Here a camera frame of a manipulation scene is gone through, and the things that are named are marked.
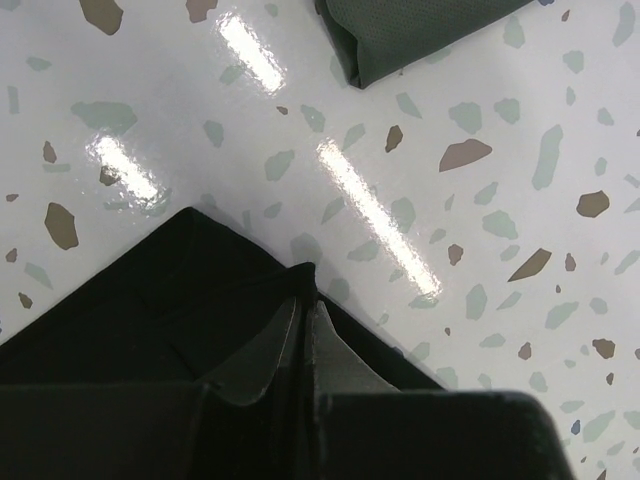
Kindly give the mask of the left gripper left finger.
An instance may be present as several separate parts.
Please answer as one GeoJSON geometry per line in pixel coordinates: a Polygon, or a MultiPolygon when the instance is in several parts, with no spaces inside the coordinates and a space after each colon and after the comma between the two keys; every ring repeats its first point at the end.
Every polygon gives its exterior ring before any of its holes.
{"type": "Polygon", "coordinates": [[[284,479],[302,309],[290,298],[194,382],[8,386],[5,479],[284,479]]]}

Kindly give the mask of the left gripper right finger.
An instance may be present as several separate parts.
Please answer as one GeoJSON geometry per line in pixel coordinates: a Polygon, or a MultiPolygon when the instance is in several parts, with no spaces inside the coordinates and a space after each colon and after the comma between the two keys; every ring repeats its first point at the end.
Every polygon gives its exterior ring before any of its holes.
{"type": "Polygon", "coordinates": [[[400,389],[336,331],[326,305],[307,318],[314,479],[565,479],[553,422],[517,391],[400,389]]]}

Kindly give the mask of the black t shirt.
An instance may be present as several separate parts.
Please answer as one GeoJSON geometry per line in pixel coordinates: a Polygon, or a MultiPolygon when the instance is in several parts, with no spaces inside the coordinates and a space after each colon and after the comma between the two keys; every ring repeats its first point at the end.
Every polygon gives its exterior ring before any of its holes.
{"type": "Polygon", "coordinates": [[[5,384],[194,380],[262,330],[280,305],[323,302],[340,337],[397,388],[437,383],[318,291],[315,263],[287,267],[185,208],[1,348],[5,384]]]}

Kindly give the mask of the folded grey t shirt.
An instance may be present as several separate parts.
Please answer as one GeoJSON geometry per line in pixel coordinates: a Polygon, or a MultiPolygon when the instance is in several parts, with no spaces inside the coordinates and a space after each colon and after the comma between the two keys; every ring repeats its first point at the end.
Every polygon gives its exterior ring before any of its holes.
{"type": "Polygon", "coordinates": [[[523,0],[319,0],[347,82],[364,89],[501,20],[523,0]]]}

